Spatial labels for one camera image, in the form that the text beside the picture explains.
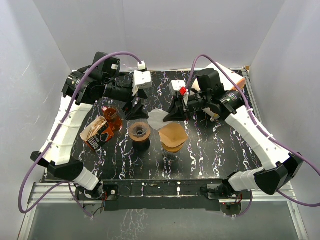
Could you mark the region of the clear ribbed glass dripper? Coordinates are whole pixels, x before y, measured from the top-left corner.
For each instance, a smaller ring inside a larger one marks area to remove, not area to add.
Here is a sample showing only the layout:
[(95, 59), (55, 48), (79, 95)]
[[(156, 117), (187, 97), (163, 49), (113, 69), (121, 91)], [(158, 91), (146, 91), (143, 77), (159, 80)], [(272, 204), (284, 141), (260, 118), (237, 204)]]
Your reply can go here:
[(127, 123), (129, 136), (134, 139), (147, 138), (150, 133), (150, 126), (146, 119), (130, 120)]

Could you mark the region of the white paper coffee filter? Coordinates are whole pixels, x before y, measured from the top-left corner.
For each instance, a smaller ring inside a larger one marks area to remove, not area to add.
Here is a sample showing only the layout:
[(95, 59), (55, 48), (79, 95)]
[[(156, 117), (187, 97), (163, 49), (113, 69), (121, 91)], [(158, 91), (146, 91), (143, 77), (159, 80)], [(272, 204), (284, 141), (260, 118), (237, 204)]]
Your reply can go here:
[(167, 122), (164, 122), (164, 118), (167, 115), (168, 113), (162, 109), (153, 109), (148, 113), (147, 122), (151, 128), (153, 128), (154, 130), (159, 130), (168, 124)]

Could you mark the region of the brown paper coffee filter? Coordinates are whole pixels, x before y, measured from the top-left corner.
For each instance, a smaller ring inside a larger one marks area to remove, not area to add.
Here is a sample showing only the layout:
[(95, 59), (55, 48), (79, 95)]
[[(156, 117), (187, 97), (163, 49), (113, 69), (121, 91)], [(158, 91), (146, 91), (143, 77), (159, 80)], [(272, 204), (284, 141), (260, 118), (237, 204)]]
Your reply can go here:
[(185, 128), (176, 122), (164, 126), (158, 133), (161, 142), (169, 148), (178, 147), (188, 139)]

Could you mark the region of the orange glass carafe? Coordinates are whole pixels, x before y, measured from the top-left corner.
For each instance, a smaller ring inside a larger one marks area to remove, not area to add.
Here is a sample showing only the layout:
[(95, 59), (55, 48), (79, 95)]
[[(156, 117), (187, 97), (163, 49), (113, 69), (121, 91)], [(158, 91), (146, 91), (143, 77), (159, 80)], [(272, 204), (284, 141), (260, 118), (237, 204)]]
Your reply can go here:
[(118, 115), (118, 109), (107, 106), (108, 109), (103, 111), (103, 116), (113, 132), (117, 132), (122, 128), (122, 119)]

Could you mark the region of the red black dripper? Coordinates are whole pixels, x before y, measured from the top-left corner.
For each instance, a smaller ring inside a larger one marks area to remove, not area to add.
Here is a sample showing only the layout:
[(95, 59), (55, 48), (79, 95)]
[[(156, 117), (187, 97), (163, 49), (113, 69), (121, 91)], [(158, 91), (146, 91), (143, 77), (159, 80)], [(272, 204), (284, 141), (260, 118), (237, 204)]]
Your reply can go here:
[(134, 148), (136, 151), (142, 151), (142, 152), (148, 150), (149, 147), (150, 147), (150, 144), (151, 144), (151, 142), (150, 142), (149, 139), (146, 139), (146, 140), (144, 140), (144, 141), (133, 141), (133, 142), (132, 142), (133, 148)]

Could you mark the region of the orange coffee filter box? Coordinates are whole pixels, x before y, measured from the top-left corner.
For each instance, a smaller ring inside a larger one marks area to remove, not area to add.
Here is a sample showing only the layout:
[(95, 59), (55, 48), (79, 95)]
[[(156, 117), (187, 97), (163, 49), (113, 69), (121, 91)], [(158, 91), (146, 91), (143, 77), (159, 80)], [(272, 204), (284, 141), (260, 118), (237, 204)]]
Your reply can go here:
[(81, 139), (95, 152), (104, 146), (114, 133), (107, 120), (103, 116), (98, 116), (81, 133)]

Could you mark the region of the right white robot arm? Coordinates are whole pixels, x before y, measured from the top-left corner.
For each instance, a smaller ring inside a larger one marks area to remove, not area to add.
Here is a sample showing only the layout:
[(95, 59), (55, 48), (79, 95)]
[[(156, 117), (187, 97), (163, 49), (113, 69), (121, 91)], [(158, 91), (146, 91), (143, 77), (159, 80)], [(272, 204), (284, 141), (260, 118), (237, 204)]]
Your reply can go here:
[(262, 125), (255, 117), (250, 117), (245, 98), (237, 90), (226, 91), (218, 71), (205, 68), (196, 74), (196, 79), (200, 89), (192, 95), (188, 94), (184, 81), (172, 80), (169, 83), (173, 99), (163, 121), (187, 121), (193, 112), (210, 109), (244, 138), (262, 165), (254, 170), (232, 173), (216, 188), (216, 192), (230, 199), (243, 190), (260, 189), (268, 195), (275, 194), (296, 176), (303, 160), (276, 145), (270, 133), (260, 132)]

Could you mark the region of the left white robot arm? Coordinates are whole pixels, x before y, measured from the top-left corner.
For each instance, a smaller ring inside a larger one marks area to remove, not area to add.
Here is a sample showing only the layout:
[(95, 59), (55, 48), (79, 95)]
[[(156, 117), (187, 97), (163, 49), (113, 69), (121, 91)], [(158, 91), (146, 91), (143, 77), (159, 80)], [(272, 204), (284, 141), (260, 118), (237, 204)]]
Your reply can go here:
[(121, 55), (136, 58), (133, 53), (97, 52), (91, 65), (70, 73), (62, 89), (58, 114), (40, 150), (31, 153), (34, 165), (47, 169), (54, 177), (77, 184), (86, 197), (97, 200), (103, 195), (104, 183), (84, 163), (72, 156), (72, 148), (87, 114), (102, 98), (124, 102), (127, 120), (146, 118), (142, 103), (133, 106), (136, 98), (147, 99), (145, 89), (152, 84), (151, 73), (143, 60), (137, 58), (137, 70), (129, 83), (117, 82), (121, 76)]

